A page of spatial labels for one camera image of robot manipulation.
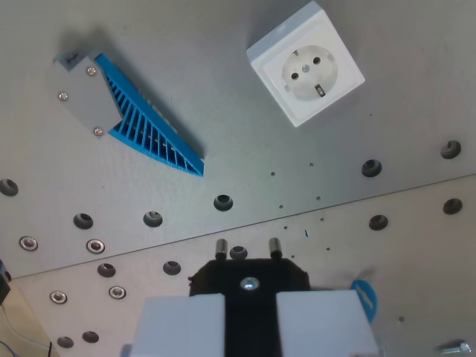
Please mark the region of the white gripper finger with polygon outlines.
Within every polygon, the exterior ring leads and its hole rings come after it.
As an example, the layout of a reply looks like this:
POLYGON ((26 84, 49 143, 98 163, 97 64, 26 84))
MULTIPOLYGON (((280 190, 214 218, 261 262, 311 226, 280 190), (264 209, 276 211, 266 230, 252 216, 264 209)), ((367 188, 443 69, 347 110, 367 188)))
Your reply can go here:
POLYGON ((224 356, 225 297, 146 299, 134 341, 122 356, 224 356))
POLYGON ((283 356, 379 356, 353 290, 280 292, 277 319, 283 356))

